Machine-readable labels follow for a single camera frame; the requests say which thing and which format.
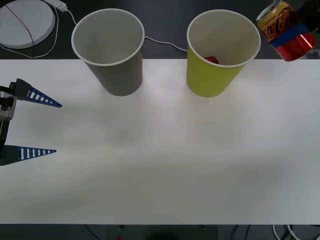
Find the black cable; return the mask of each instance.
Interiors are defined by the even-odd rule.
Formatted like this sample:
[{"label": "black cable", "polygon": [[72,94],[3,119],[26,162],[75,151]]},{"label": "black cable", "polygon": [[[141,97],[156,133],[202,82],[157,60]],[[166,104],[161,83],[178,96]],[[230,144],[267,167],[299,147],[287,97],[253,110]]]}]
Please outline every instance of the black cable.
[{"label": "black cable", "polygon": [[34,46],[35,46],[35,43],[34,43],[34,39],[32,38],[29,29],[28,29],[27,26],[21,21],[21,19],[20,19],[7,5],[5,5],[5,6],[6,6],[7,9],[9,9],[9,11],[10,11],[13,15],[15,15],[15,17],[22,23],[22,25],[23,25],[23,26],[25,27],[25,29],[28,31],[28,33],[29,33],[29,35],[30,35],[30,38],[31,38],[31,41],[32,41],[32,56],[31,56],[31,58],[33,59],[33,58],[34,58],[34,50],[35,50]]},{"label": "black cable", "polygon": [[233,239],[234,239],[234,235],[235,235],[236,230],[237,230],[238,227],[239,227],[239,225],[235,225],[235,227],[233,228],[232,234],[231,234],[231,239],[230,239],[230,240],[233,240]]},{"label": "black cable", "polygon": [[251,225],[248,225],[248,228],[246,229],[246,232],[245,232],[244,240],[247,240],[247,238],[248,238],[248,233],[249,233],[250,227],[251,227]]},{"label": "black cable", "polygon": [[97,240],[101,240],[86,224],[84,225],[86,229],[95,237]]},{"label": "black cable", "polygon": [[286,237],[288,237],[289,234],[290,234],[290,232],[289,232],[289,230],[288,230],[288,228],[287,228],[286,225],[284,225],[284,230],[285,230],[285,233],[284,233],[283,236],[281,237],[281,240],[285,240]]}]

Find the white round device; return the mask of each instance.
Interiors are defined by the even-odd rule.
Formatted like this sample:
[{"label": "white round device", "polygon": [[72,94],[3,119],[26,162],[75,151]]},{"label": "white round device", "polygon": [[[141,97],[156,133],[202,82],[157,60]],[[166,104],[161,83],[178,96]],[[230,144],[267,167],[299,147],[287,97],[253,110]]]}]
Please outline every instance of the white round device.
[{"label": "white round device", "polygon": [[[16,0],[7,4],[30,31],[34,45],[52,32],[56,17],[51,8],[40,0]],[[0,8],[0,45],[10,49],[32,47],[26,27],[6,6]]]}]

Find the red object in cup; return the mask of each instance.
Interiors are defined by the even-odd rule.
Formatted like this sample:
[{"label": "red object in cup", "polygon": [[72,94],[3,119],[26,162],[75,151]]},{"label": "red object in cup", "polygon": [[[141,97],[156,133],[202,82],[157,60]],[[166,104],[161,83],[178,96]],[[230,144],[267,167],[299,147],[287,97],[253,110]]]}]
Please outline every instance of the red object in cup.
[{"label": "red object in cup", "polygon": [[215,56],[207,56],[204,59],[211,62],[211,63],[219,64],[219,61],[217,60],[217,58]]}]

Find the blue tape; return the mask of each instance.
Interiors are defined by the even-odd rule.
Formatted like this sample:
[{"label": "blue tape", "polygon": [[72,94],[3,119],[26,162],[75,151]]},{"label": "blue tape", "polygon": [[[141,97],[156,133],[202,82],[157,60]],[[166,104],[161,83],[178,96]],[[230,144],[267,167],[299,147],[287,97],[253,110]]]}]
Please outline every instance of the blue tape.
[{"label": "blue tape", "polygon": [[292,39],[295,39],[300,34],[309,33],[309,28],[306,27],[303,23],[299,23],[292,27],[289,27],[282,35],[278,38],[269,42],[274,48],[278,48],[280,46],[285,45],[286,43],[290,42]]}]

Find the red can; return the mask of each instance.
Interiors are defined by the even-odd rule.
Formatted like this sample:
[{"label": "red can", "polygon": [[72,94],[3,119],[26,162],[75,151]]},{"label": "red can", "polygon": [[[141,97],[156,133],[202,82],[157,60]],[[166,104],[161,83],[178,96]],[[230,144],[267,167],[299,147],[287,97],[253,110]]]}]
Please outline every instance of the red can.
[{"label": "red can", "polygon": [[273,2],[256,21],[269,44],[287,62],[302,58],[316,45],[316,38],[298,21],[296,12],[287,2]]}]

